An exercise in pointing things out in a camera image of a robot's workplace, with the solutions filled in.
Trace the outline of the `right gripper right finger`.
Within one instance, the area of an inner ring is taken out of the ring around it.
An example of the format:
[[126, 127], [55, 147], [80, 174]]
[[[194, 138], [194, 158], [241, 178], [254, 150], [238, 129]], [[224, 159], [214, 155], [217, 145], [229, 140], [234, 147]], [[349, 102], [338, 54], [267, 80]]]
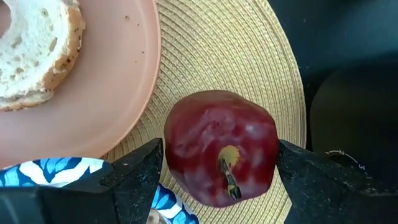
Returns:
[[277, 168], [304, 224], [398, 224], [398, 187], [286, 140]]

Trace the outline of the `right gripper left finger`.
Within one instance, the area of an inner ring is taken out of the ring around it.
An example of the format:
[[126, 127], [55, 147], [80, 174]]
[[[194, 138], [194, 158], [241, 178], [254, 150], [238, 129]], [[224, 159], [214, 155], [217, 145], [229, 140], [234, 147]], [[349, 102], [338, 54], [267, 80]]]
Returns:
[[43, 224], [145, 224], [162, 160], [155, 138], [88, 177], [40, 190]]

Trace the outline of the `red apple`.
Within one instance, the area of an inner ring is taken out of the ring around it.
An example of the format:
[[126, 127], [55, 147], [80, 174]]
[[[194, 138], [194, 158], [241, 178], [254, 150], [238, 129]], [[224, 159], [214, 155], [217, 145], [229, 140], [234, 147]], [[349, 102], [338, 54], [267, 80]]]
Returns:
[[170, 173], [200, 203], [228, 207], [266, 193], [279, 139], [263, 107], [230, 91], [188, 95], [164, 126]]

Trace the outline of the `sliced bagel half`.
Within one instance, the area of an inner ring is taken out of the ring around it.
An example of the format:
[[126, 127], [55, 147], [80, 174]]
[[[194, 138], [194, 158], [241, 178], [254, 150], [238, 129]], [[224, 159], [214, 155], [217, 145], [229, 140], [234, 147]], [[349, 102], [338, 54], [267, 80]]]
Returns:
[[3, 0], [9, 28], [0, 37], [0, 110], [45, 103], [72, 70], [86, 28], [78, 0]]

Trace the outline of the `blue patterned paper bowl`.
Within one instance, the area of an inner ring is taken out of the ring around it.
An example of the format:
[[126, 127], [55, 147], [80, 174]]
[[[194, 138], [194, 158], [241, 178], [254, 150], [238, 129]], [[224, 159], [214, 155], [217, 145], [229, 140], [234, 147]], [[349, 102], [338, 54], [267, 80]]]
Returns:
[[[0, 169], [0, 187], [49, 185], [63, 187], [89, 177], [97, 170], [111, 167], [101, 159], [89, 157], [61, 157], [27, 161]], [[164, 224], [200, 224], [198, 217], [173, 191], [159, 184], [151, 209], [155, 220]]]

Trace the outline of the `pink plastic plate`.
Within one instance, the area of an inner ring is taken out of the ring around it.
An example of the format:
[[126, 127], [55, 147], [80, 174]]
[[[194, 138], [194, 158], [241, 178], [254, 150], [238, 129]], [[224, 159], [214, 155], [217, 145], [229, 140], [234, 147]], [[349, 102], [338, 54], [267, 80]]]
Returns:
[[73, 70], [42, 105], [0, 112], [0, 168], [46, 157], [100, 157], [134, 127], [160, 65], [155, 0], [79, 0], [86, 21]]

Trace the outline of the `round woven straw placemat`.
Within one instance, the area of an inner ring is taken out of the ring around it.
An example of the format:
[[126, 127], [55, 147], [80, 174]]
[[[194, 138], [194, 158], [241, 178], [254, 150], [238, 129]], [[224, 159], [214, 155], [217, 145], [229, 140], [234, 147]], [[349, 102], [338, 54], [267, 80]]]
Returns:
[[204, 90], [233, 91], [261, 105], [280, 138], [305, 147], [302, 79], [268, 0], [156, 1], [162, 34], [157, 84], [136, 126], [106, 160], [161, 137], [174, 103]]

